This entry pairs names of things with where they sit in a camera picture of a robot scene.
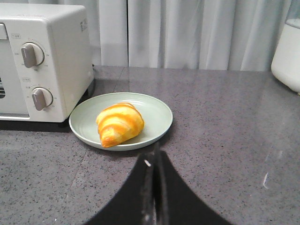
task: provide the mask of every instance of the white curtain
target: white curtain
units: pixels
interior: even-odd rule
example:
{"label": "white curtain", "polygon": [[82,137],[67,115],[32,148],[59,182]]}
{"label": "white curtain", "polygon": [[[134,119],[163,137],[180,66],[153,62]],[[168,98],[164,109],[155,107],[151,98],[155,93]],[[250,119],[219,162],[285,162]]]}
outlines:
{"label": "white curtain", "polygon": [[267,71],[291,0],[0,0],[84,5],[93,63]]}

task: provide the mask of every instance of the toaster oven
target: toaster oven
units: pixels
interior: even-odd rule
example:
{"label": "toaster oven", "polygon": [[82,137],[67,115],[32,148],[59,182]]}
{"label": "toaster oven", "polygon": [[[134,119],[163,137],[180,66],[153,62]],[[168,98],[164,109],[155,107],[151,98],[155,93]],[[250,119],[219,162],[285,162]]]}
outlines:
{"label": "toaster oven", "polygon": [[92,80],[83,6],[0,3],[0,120],[63,122]]}

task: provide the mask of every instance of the gray speckled countertop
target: gray speckled countertop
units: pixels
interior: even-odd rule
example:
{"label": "gray speckled countertop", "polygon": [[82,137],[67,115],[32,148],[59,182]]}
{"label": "gray speckled countertop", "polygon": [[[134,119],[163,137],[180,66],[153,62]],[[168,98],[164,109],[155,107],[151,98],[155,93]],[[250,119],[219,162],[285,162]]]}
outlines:
{"label": "gray speckled countertop", "polygon": [[[236,225],[300,224],[300,97],[270,72],[96,67],[94,95],[169,105],[166,151],[189,187]],[[137,156],[69,131],[0,130],[0,224],[80,225],[113,197]]]}

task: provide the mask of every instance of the light green plate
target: light green plate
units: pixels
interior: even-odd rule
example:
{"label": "light green plate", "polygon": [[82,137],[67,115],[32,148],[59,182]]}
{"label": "light green plate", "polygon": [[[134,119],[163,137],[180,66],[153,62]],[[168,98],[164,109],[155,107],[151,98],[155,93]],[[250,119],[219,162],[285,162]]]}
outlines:
{"label": "light green plate", "polygon": [[[133,104],[142,115],[145,126],[142,132],[123,144],[104,148],[101,145],[96,117],[105,108],[118,102]],[[111,151],[134,150],[160,139],[173,121],[170,108],[161,100],[138,93],[119,92],[99,95],[79,104],[71,113],[69,124],[74,134],[95,148]]]}

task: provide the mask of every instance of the glazed croissant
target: glazed croissant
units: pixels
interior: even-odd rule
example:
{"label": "glazed croissant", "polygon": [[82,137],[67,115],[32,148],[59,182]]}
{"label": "glazed croissant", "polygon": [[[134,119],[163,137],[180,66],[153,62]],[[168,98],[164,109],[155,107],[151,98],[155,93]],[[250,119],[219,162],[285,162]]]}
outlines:
{"label": "glazed croissant", "polygon": [[144,120],[136,108],[120,102],[104,109],[96,118],[101,145],[109,148],[140,134]]}

